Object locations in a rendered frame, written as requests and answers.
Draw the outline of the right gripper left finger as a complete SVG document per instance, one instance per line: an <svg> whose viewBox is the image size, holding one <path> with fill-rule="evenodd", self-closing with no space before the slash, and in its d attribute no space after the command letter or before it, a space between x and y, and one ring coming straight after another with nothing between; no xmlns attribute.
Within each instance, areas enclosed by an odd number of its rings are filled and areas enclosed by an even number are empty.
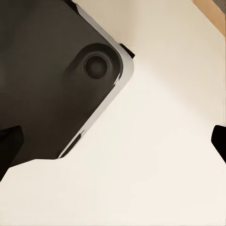
<svg viewBox="0 0 226 226"><path fill-rule="evenodd" d="M0 130L0 182L24 144L20 125Z"/></svg>

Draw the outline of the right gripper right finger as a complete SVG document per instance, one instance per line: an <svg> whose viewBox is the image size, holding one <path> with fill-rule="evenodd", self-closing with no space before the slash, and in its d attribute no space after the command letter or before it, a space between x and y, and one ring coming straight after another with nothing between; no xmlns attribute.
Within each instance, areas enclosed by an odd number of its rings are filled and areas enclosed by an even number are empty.
<svg viewBox="0 0 226 226"><path fill-rule="evenodd" d="M213 129L211 142L226 163L226 127L216 125Z"/></svg>

